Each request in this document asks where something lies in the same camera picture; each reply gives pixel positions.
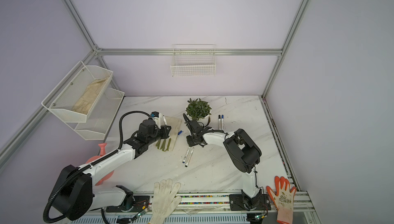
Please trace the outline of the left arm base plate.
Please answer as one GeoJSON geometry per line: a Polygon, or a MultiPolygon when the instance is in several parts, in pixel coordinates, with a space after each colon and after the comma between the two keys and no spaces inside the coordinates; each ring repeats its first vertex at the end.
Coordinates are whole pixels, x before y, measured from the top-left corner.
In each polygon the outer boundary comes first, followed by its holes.
{"type": "Polygon", "coordinates": [[[144,206],[149,207],[150,196],[141,195],[134,196],[133,203],[130,207],[122,207],[122,206],[109,206],[105,208],[107,213],[137,213],[142,210],[144,206]]]}

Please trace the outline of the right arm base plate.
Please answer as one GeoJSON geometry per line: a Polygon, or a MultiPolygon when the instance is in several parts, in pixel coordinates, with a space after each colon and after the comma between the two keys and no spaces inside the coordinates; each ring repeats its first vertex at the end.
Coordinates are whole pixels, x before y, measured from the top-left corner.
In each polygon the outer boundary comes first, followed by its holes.
{"type": "Polygon", "coordinates": [[[271,204],[267,194],[257,194],[250,198],[245,194],[229,195],[230,209],[232,211],[270,211],[271,204]]]}

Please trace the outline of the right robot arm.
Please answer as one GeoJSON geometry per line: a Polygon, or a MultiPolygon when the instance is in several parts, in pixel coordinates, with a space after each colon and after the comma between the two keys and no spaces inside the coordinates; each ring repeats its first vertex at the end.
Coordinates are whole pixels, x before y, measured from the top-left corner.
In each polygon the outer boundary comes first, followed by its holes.
{"type": "Polygon", "coordinates": [[[262,152],[257,144],[243,130],[234,132],[215,130],[201,126],[196,120],[183,115],[190,134],[186,137],[190,147],[215,145],[225,148],[235,167],[242,173],[240,194],[229,195],[232,211],[269,211],[269,196],[258,186],[256,166],[260,163],[262,152]]]}

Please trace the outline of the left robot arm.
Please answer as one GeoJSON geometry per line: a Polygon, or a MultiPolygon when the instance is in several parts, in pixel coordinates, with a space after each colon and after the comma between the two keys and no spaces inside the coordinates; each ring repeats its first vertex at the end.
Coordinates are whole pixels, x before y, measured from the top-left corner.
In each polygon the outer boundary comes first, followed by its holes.
{"type": "Polygon", "coordinates": [[[135,205],[134,193],[122,185],[95,191],[94,186],[121,165],[141,156],[154,142],[169,137],[171,126],[164,115],[153,112],[128,140],[120,131],[120,145],[106,155],[79,167],[62,169],[44,208],[43,220],[51,224],[65,218],[74,221],[86,212],[118,207],[127,212],[135,205]]]}

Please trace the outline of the white marker blue cap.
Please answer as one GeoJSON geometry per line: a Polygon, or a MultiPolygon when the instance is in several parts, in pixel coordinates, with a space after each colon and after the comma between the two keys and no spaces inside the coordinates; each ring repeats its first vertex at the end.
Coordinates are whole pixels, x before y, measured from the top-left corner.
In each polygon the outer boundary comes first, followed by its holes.
{"type": "Polygon", "coordinates": [[[221,125],[221,130],[224,130],[224,115],[221,115],[220,125],[221,125]]]}

